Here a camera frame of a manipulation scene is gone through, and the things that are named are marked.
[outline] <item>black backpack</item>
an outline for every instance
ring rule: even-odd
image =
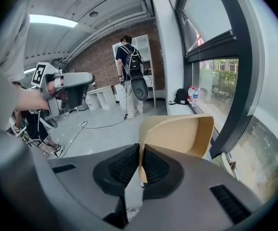
[[[188,93],[184,89],[178,89],[176,93],[176,98],[174,99],[174,102],[177,104],[187,104],[187,97]]]
[[[124,45],[120,46],[126,53],[126,65],[124,66],[125,72],[130,78],[143,76],[143,62],[137,49],[134,52],[129,51]]]

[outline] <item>white bookshelf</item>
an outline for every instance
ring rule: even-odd
[[[116,70],[118,68],[118,64],[117,64],[117,60],[115,59],[115,56],[116,56],[116,52],[117,52],[119,46],[121,46],[121,45],[122,45],[122,43],[119,42],[119,43],[114,44],[112,46],[112,49],[113,49],[113,52],[114,52],[114,60],[115,60]],[[145,76],[144,79],[147,83],[147,86],[152,87],[152,93],[151,94],[153,95],[153,98],[154,98],[154,108],[156,108],[155,81],[154,81],[153,63],[152,63],[151,49],[150,49],[148,35],[142,35],[142,36],[133,38],[131,45],[139,51],[139,53],[142,56],[144,62],[150,62],[150,64],[151,64],[152,75],[149,75],[150,78]]]

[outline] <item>fluorescent light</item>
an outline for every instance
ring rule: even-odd
[[[66,20],[54,16],[39,15],[39,14],[31,14],[30,23],[47,23],[47,24],[69,26],[69,27],[74,27],[77,25],[77,22],[75,21],[70,21],[70,20]]]
[[[24,71],[24,74],[31,73],[31,72],[35,71],[35,69],[36,69],[36,67],[30,68],[30,69]]]

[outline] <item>black window frame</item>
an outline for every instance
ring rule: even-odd
[[[230,112],[222,130],[214,129],[210,148],[212,158],[222,152],[229,153],[246,131],[252,115],[248,115],[254,102],[259,79],[259,67],[253,66],[252,44],[250,31],[245,15],[238,0],[221,0],[227,12],[231,30],[227,31],[201,46],[187,52],[182,17],[187,0],[176,0],[175,11],[180,36],[183,39],[184,55],[184,88],[187,90],[192,83],[198,83],[198,62],[211,59],[239,59],[238,80]],[[191,107],[195,114],[201,114],[198,107]]]

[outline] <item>water bottle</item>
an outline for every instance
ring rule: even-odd
[[[191,92],[192,92],[192,86],[189,87],[189,89],[188,89],[188,95],[187,95],[187,101],[188,101],[190,104],[192,103]]]
[[[192,95],[192,106],[195,106],[197,104],[198,94],[198,89],[195,89]]]

